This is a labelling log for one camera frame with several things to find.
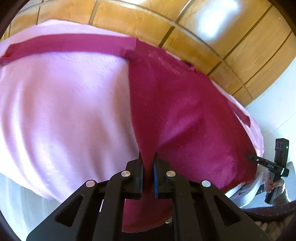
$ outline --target hand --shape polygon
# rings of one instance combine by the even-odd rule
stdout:
[[[271,193],[274,188],[281,187],[283,192],[285,190],[284,185],[285,181],[283,179],[273,182],[270,177],[270,173],[268,173],[267,180],[264,183],[264,189],[267,193]]]

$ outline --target white wall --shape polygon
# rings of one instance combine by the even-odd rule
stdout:
[[[260,126],[264,137],[263,157],[273,161],[275,139],[289,140],[288,162],[296,167],[296,58],[283,74],[247,110]],[[286,188],[291,200],[296,200],[296,176],[292,171],[286,180]],[[261,194],[247,208],[264,206]]]

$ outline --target magenta fabric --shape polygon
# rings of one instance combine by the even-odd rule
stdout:
[[[144,231],[171,216],[171,202],[153,197],[155,152],[187,179],[210,180],[224,192],[254,179],[257,165],[246,155],[256,152],[234,112],[244,123],[248,117],[233,110],[207,76],[165,50],[135,38],[57,34],[11,45],[0,64],[45,52],[100,52],[129,60],[132,122],[145,183],[141,200],[125,202],[123,231]]]

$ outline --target silver bolt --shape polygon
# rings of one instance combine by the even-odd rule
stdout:
[[[168,177],[174,177],[176,175],[176,173],[174,171],[167,171],[166,174]]]
[[[85,185],[86,185],[88,188],[91,188],[91,187],[93,187],[95,184],[96,184],[96,183],[95,183],[93,180],[89,180],[89,181],[86,182]]]
[[[121,173],[121,175],[123,176],[123,177],[128,177],[128,176],[130,176],[130,172],[129,171],[123,171],[122,173]]]
[[[204,180],[204,181],[202,181],[202,185],[203,185],[205,188],[208,188],[208,187],[211,186],[211,182],[208,181],[208,180]]]

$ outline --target wooden paneling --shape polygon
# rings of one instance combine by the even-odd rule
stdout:
[[[36,25],[39,7],[35,7],[18,14],[11,22],[10,36]]]
[[[225,57],[269,6],[267,0],[196,0],[179,23]]]
[[[174,29],[163,48],[194,64],[195,68],[207,74],[218,62],[218,57],[205,45],[196,42],[178,29]]]
[[[224,63],[220,64],[209,77],[229,94],[233,94],[242,86],[237,76]]]
[[[7,38],[9,38],[9,28],[10,28],[10,25],[8,26],[8,28],[4,32],[3,36],[1,37],[0,42],[7,39]]]
[[[285,19],[275,7],[272,7],[253,31],[229,55],[226,62],[245,83],[277,51],[290,31]]]
[[[255,99],[289,66],[296,56],[296,38],[292,33],[274,57],[246,84]]]
[[[233,95],[233,97],[236,98],[243,106],[247,106],[252,102],[252,98],[245,88],[241,88]]]
[[[160,13],[163,16],[166,16],[172,20],[175,20],[186,5],[187,0],[123,0],[125,2],[134,3],[145,8],[151,9],[157,13]]]
[[[159,45],[170,24],[149,13],[112,3],[101,2],[93,25],[128,34]]]
[[[40,7],[38,23],[49,19],[61,19],[77,23],[89,23],[95,0],[57,0]]]

